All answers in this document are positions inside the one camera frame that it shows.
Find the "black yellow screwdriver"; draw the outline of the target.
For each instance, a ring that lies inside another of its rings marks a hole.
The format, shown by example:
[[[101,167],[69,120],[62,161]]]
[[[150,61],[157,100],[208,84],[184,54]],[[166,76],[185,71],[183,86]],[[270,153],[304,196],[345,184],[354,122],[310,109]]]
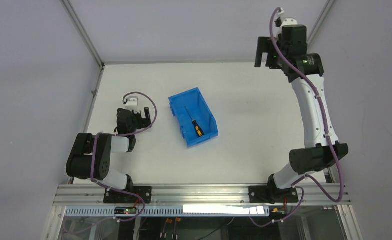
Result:
[[[190,118],[191,118],[191,122],[192,122],[192,125],[193,125],[193,127],[194,127],[194,129],[195,129],[195,131],[196,131],[197,136],[198,136],[198,137],[203,136],[203,135],[204,135],[204,132],[203,132],[203,130],[200,128],[200,126],[198,125],[197,121],[195,120],[195,118],[194,118],[193,115],[191,114],[190,110],[189,110],[187,107],[185,107],[185,110],[186,110],[186,112],[188,113],[188,115],[189,115]]]

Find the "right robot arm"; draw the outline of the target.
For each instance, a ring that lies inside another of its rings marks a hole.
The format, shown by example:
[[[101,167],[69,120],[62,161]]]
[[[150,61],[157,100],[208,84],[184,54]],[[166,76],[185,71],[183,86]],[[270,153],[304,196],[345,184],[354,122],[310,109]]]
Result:
[[[280,27],[277,36],[260,36],[254,66],[261,66],[267,54],[266,67],[281,70],[290,83],[300,109],[304,128],[304,147],[289,152],[289,162],[268,178],[264,201],[277,203],[296,194],[295,186],[305,178],[311,179],[332,202],[343,197],[344,175],[339,161],[348,154],[334,131],[324,93],[324,69],[317,53],[307,52],[304,25]],[[312,177],[312,173],[335,166],[339,178],[339,193],[333,198]]]

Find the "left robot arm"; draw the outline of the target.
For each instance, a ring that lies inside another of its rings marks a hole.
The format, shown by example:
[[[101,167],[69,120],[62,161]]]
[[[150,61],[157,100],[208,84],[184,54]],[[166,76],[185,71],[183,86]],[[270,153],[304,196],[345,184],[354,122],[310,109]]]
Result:
[[[134,133],[150,126],[150,110],[145,107],[142,117],[141,111],[119,108],[116,117],[119,136],[110,133],[77,135],[66,163],[66,173],[71,178],[94,180],[109,189],[134,193],[131,176],[111,168],[110,160],[112,154],[134,150]]]

